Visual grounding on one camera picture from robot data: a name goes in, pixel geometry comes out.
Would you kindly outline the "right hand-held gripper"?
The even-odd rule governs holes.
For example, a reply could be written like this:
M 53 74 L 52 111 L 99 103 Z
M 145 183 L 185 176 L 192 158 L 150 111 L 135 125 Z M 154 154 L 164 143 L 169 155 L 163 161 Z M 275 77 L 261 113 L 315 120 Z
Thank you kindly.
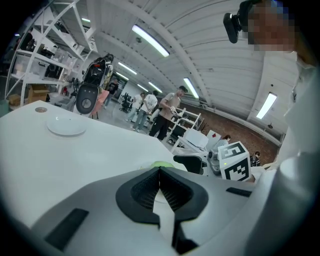
M 174 155 L 173 160 L 184 165 L 190 173 L 204 174 L 204 162 L 200 156 Z M 207 163 L 212 173 L 224 180 L 245 182 L 252 175 L 249 151 L 240 141 L 210 150 Z

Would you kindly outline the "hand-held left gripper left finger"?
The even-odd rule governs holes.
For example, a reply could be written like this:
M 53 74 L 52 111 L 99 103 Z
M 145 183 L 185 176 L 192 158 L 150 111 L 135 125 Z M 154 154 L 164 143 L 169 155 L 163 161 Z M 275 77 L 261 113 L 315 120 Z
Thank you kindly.
M 31 229 L 63 256 L 178 256 L 153 211 L 158 183 L 157 167 L 94 181 Z

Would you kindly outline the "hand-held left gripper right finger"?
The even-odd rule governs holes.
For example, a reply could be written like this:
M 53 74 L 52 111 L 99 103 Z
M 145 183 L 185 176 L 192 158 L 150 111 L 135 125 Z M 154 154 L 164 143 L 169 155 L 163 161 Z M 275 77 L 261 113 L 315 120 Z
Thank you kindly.
M 244 256 L 250 227 L 238 220 L 254 186 L 159 169 L 161 256 Z

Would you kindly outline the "green cabbage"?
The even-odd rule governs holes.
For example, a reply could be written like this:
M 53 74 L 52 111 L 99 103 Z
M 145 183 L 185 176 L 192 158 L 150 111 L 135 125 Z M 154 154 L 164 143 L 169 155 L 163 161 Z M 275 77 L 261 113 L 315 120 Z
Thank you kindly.
M 155 167 L 165 167 L 165 168 L 174 168 L 175 166 L 166 161 L 155 161 L 150 165 L 150 168 L 155 168 Z

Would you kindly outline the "white box appliance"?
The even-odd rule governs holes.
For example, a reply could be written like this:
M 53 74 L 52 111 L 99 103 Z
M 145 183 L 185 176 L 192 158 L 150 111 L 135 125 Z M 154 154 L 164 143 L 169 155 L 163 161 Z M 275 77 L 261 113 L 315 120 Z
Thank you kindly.
M 206 135 L 202 134 L 200 131 L 197 131 L 193 128 L 188 128 L 185 131 L 183 138 L 191 144 L 193 144 L 195 147 L 202 149 L 206 147 L 209 141 Z

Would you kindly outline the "white panel with red mark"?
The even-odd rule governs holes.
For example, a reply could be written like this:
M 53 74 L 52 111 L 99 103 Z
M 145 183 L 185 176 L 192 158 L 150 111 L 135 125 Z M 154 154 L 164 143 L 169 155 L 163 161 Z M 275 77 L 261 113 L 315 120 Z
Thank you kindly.
M 210 130 L 206 137 L 208 138 L 208 143 L 206 146 L 211 148 L 221 139 L 222 136 L 219 133 Z

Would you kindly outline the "white shelving rack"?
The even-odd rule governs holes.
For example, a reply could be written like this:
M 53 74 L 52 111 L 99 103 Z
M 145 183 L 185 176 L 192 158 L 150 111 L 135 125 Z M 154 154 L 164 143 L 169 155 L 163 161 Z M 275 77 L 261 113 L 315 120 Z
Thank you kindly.
M 183 137 L 188 129 L 194 129 L 198 131 L 204 121 L 201 113 L 193 113 L 187 111 L 186 108 L 177 108 L 173 118 L 171 119 L 171 125 L 167 130 L 165 142 L 175 142 L 178 137 Z
M 29 101 L 31 87 L 60 92 L 80 77 L 89 58 L 97 55 L 94 14 L 90 0 L 45 0 L 22 25 L 16 46 L 9 48 L 10 64 L 2 98 Z

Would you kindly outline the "white square table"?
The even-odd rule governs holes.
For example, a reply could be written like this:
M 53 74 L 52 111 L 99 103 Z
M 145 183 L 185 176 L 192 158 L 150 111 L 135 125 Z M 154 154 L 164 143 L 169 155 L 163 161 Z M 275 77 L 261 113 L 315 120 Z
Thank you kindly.
M 80 118 L 86 131 L 53 134 L 46 122 L 57 116 Z M 8 214 L 27 227 L 81 187 L 155 161 L 174 161 L 158 139 L 43 101 L 0 118 L 0 196 Z

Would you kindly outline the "long ceiling light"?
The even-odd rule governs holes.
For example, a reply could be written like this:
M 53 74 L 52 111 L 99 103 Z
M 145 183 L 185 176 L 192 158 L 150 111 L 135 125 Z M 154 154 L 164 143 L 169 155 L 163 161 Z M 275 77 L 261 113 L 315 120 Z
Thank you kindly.
M 183 81 L 187 85 L 187 87 L 188 87 L 189 91 L 191 92 L 191 94 L 193 95 L 193 97 L 195 99 L 199 99 L 200 97 L 199 97 L 198 93 L 196 92 L 196 90 L 195 90 L 193 84 L 191 83 L 190 79 L 188 77 L 185 77 L 183 79 Z
M 273 106 L 276 99 L 277 99 L 277 95 L 270 92 L 265 102 L 263 103 L 262 107 L 260 108 L 259 112 L 257 113 L 256 118 L 261 120 L 267 114 L 270 108 Z
M 162 91 L 161 89 L 159 89 L 156 85 L 154 85 L 152 82 L 149 81 L 148 84 L 149 84 L 151 87 L 153 87 L 155 90 L 157 90 L 160 94 L 163 93 L 163 91 Z
M 133 25 L 132 29 L 137 35 L 147 41 L 152 47 L 154 47 L 163 57 L 168 57 L 170 53 L 150 34 L 143 30 L 138 25 Z
M 121 66 L 122 68 L 128 70 L 129 72 L 133 73 L 134 75 L 137 75 L 137 72 L 135 70 L 131 69 L 127 65 L 123 64 L 122 62 L 118 62 L 118 65 Z

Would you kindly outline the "person's white coat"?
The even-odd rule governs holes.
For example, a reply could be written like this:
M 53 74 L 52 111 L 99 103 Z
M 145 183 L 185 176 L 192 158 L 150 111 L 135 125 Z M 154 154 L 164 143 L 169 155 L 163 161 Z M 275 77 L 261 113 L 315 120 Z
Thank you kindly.
M 320 256 L 320 63 L 296 63 L 275 162 L 250 194 L 241 181 L 214 180 L 213 207 L 229 206 L 232 216 L 197 256 Z

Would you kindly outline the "black office chair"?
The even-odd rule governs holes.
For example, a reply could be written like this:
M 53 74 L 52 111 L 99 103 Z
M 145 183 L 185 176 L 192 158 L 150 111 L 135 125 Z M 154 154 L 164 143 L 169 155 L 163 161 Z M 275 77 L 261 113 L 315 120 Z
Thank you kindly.
M 131 107 L 132 107 L 132 97 L 128 93 L 125 93 L 123 95 L 123 101 L 119 110 L 127 114 L 130 111 Z

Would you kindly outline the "white round plate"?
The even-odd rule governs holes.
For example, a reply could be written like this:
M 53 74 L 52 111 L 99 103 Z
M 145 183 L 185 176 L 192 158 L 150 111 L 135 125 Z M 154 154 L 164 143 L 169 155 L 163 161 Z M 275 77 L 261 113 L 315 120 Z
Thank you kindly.
M 74 137 L 87 130 L 86 124 L 77 117 L 56 116 L 46 122 L 48 130 L 58 136 Z

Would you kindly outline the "cardboard box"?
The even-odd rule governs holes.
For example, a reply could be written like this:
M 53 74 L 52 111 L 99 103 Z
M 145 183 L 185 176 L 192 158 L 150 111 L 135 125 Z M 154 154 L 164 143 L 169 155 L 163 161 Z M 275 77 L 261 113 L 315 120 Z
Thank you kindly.
M 27 103 L 30 104 L 36 101 L 45 102 L 48 93 L 49 90 L 47 89 L 45 84 L 30 84 L 28 90 Z

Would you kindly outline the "green trash bin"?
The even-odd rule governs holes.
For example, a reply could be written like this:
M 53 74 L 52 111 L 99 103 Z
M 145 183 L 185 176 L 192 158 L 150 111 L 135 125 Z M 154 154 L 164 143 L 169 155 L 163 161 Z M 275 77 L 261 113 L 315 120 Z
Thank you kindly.
M 0 118 L 7 115 L 10 112 L 10 104 L 7 99 L 0 100 Z

